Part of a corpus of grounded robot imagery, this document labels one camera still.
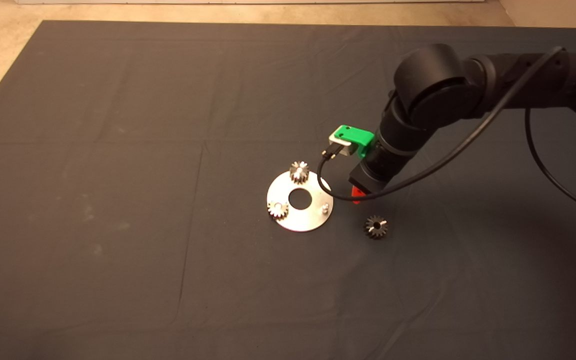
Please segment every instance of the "aluminum disc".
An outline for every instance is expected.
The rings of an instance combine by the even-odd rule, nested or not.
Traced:
[[[322,178],[321,182],[330,190],[330,186]],[[297,209],[291,205],[289,196],[296,189],[304,189],[310,194],[310,206]],[[326,223],[332,213],[333,197],[325,193],[317,182],[317,174],[312,171],[308,179],[301,184],[292,181],[290,171],[286,171],[270,184],[266,203],[282,203],[288,205],[288,214],[282,219],[276,219],[277,224],[292,231],[311,231]]]

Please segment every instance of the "dark gray cloth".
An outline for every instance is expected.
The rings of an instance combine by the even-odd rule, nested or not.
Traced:
[[[0,84],[0,359],[576,359],[576,203],[520,111],[317,230],[268,219],[275,176],[374,130],[431,43],[576,51],[576,29],[43,22]],[[537,110],[534,136],[576,193],[576,115]]]

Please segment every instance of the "green 3d-printed part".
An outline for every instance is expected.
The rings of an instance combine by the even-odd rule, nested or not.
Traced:
[[[336,132],[334,132],[334,137],[357,144],[357,155],[363,158],[366,156],[368,145],[373,141],[375,134],[357,127],[341,125]]]

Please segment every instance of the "gear teeth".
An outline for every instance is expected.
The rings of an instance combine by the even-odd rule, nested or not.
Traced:
[[[303,184],[308,180],[310,173],[308,164],[304,161],[295,161],[290,165],[290,180],[295,184]]]
[[[366,219],[363,231],[370,239],[381,239],[388,233],[388,221],[381,216],[372,215]]]
[[[288,204],[272,201],[267,204],[268,214],[275,220],[281,220],[288,215]]]

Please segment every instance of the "gear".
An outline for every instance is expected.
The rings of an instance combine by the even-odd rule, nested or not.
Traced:
[[[381,239],[388,233],[388,221],[381,216],[372,215],[366,219],[363,230],[370,239]]]
[[[295,161],[290,166],[290,179],[295,184],[302,184],[308,180],[308,173],[310,173],[310,170],[306,162]]]
[[[268,214],[270,214],[270,216],[275,220],[281,220],[285,218],[286,215],[288,215],[287,203],[281,203],[277,201],[269,202],[267,208]]]

